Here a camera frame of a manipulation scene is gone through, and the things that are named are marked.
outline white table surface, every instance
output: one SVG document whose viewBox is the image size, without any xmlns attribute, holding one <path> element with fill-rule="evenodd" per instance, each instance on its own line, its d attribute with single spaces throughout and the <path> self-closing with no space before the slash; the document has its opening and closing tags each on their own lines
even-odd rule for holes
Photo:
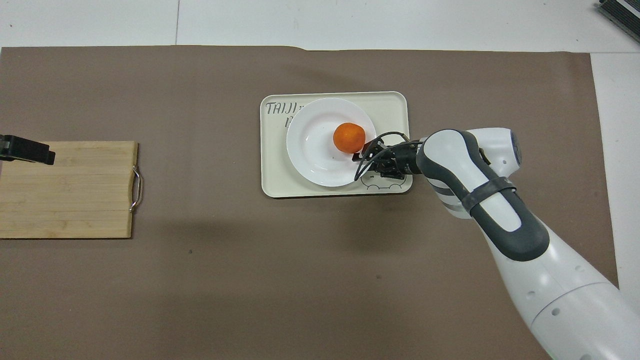
<svg viewBox="0 0 640 360">
<path fill-rule="evenodd" d="M 200 44 L 591 53 L 620 290 L 640 313 L 640 44 L 597 13 L 595 4 L 0 0 L 0 47 Z"/>
</svg>

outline wooden cutting board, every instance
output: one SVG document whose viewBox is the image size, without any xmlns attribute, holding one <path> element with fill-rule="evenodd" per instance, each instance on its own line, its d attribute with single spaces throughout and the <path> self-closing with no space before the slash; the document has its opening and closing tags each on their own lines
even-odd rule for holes
<svg viewBox="0 0 640 360">
<path fill-rule="evenodd" d="M 0 238 L 129 238 L 136 142 L 44 142 L 54 165 L 5 161 Z"/>
</svg>

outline rectangular tray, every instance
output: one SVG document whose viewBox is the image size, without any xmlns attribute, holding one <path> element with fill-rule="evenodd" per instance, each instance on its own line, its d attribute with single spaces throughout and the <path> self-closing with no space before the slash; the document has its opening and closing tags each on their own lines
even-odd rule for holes
<svg viewBox="0 0 640 360">
<path fill-rule="evenodd" d="M 304 105 L 323 97 L 338 97 L 353 102 L 371 118 L 376 132 L 401 131 L 409 136 L 406 99 L 399 92 L 351 92 L 331 94 L 270 95 L 260 104 L 260 169 L 262 191 L 270 197 L 310 197 L 403 193 L 411 187 L 412 176 L 405 180 L 380 177 L 367 172 L 359 181 L 329 188 L 314 184 L 300 175 L 287 154 L 287 127 Z M 385 138 L 393 145 L 399 136 Z"/>
</svg>

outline tangerine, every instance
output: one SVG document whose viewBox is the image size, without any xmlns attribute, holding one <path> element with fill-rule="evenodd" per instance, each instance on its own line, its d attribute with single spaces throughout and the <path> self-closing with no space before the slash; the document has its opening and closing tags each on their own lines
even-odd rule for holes
<svg viewBox="0 0 640 360">
<path fill-rule="evenodd" d="M 352 122 L 340 124 L 333 132 L 333 144 L 338 150 L 354 154 L 362 150 L 365 142 L 364 129 Z"/>
</svg>

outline brown paper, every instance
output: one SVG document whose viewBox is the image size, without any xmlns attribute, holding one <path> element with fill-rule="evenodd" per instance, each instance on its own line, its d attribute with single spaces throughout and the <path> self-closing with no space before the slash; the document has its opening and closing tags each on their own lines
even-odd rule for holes
<svg viewBox="0 0 640 360">
<path fill-rule="evenodd" d="M 271 199 L 259 104 L 395 90 L 413 138 L 509 127 L 532 211 L 616 267 L 588 54 L 4 48 L 1 131 L 135 140 L 130 240 L 0 241 L 7 359 L 541 359 L 473 221 L 402 195 Z"/>
</svg>

